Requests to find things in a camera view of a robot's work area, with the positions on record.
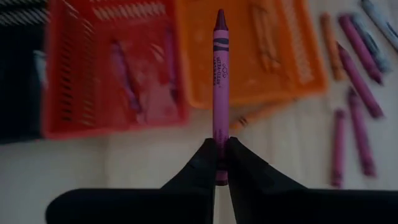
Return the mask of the black plastic basket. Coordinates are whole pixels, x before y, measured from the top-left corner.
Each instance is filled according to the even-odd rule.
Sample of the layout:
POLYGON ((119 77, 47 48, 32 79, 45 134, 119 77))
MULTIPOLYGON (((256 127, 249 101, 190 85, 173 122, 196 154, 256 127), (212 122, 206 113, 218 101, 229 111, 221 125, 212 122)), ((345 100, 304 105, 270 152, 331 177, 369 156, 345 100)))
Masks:
POLYGON ((41 137, 48 0, 0 0, 0 144, 41 137))

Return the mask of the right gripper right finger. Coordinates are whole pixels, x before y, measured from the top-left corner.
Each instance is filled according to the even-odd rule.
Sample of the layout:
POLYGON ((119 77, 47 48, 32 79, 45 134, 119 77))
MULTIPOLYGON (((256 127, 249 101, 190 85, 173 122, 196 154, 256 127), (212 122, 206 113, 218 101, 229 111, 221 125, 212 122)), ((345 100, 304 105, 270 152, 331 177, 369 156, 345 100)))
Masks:
POLYGON ((237 224, 398 224, 398 191, 310 189, 237 138, 226 146, 237 224))

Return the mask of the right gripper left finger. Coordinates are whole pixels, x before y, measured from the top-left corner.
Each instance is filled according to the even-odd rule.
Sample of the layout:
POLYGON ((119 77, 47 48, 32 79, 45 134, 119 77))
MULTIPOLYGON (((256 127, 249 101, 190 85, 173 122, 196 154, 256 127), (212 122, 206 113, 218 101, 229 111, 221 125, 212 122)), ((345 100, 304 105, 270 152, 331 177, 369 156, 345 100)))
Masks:
POLYGON ((158 189, 75 189, 48 205, 46 224, 212 224, 216 144, 206 139, 158 189))

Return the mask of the orange brown crayon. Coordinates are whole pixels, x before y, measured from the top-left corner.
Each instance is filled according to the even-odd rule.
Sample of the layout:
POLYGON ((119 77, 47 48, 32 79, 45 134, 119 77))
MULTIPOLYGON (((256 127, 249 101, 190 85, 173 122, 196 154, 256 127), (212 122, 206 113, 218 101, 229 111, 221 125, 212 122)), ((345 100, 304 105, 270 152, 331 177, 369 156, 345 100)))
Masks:
POLYGON ((322 30, 323 40, 328 53, 331 71, 335 81, 342 81, 344 79, 343 65, 338 53, 337 41, 335 32, 332 28, 331 16, 327 12, 320 15, 320 26, 322 30))
POLYGON ((251 4, 252 20, 256 33, 259 57, 267 73, 276 73, 280 67, 276 37, 277 18, 271 0, 255 0, 251 4))
POLYGON ((252 112, 246 113, 238 118, 236 118, 230 125, 229 129, 232 131, 240 131, 241 129, 246 128, 250 124, 259 121, 260 119, 265 119, 276 112, 288 107, 289 105, 295 103, 297 100, 286 100, 286 101, 279 101, 276 103, 267 103, 261 106, 259 109, 254 110, 252 112))

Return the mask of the orange plastic basket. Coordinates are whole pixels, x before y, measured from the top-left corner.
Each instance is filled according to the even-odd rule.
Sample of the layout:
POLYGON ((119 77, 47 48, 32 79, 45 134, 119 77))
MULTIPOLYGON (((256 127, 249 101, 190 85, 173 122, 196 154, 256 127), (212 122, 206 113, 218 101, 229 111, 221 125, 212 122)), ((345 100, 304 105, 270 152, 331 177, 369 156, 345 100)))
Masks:
POLYGON ((229 103, 281 101, 324 93, 323 68, 307 0, 271 0, 280 67, 267 73, 259 57, 251 4, 255 0, 174 0, 188 102, 212 107, 213 28, 219 9, 229 29, 229 103))

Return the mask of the red plastic basket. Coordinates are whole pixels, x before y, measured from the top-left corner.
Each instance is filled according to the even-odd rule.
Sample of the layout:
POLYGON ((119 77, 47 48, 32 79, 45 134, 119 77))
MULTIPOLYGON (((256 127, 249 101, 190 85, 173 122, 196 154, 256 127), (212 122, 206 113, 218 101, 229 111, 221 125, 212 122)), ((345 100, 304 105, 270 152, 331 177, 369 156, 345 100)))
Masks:
POLYGON ((174 0, 50 0, 42 131, 48 139, 176 126, 188 119, 174 0), (178 101, 169 92, 173 32, 178 101), (142 112, 130 109, 111 61, 118 41, 142 112))

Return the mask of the blue grey crayon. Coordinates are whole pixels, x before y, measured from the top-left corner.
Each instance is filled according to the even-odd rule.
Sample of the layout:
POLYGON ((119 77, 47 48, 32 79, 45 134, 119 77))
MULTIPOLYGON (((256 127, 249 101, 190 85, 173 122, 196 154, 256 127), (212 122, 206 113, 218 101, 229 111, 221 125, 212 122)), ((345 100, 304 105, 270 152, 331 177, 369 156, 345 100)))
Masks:
POLYGON ((361 0, 361 7, 398 53, 398 32, 391 23, 370 0, 361 0))
POLYGON ((382 73, 391 72, 392 66, 390 61, 384 55, 382 49, 380 48, 379 42, 374 38, 374 35, 370 29, 364 23, 364 19, 358 13, 353 13, 350 15, 350 18, 365 46, 369 50, 369 53, 371 54, 371 57, 374 60, 377 68, 382 73))

